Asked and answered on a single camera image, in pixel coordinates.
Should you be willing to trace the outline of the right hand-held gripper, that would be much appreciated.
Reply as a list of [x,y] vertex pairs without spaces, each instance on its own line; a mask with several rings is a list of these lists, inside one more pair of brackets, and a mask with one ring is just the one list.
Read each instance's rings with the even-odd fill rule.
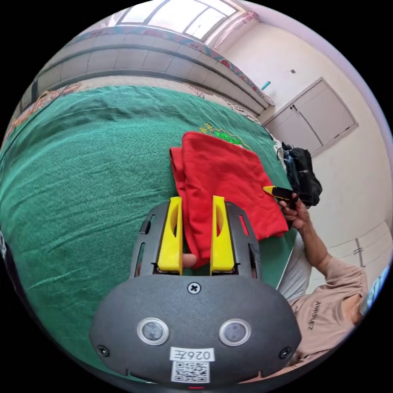
[[298,194],[295,193],[293,190],[278,186],[264,186],[263,190],[274,198],[285,201],[289,205],[289,208],[291,210],[296,210]]

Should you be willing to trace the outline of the person's right hand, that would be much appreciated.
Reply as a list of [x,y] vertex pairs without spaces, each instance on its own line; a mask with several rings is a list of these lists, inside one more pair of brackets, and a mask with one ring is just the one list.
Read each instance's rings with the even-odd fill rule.
[[286,221],[291,222],[296,230],[301,231],[310,223],[308,209],[296,193],[292,194],[290,201],[280,201],[279,205]]

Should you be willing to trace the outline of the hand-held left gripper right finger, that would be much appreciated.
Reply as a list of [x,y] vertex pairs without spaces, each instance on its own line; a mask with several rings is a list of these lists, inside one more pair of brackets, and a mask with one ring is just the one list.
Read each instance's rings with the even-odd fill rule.
[[230,224],[225,199],[212,198],[210,272],[232,272],[235,267]]

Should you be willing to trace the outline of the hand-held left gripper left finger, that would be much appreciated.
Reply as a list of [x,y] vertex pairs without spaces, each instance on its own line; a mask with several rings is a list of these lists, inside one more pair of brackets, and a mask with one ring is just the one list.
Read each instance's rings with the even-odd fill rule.
[[169,201],[157,267],[161,272],[183,271],[183,209],[179,196]]

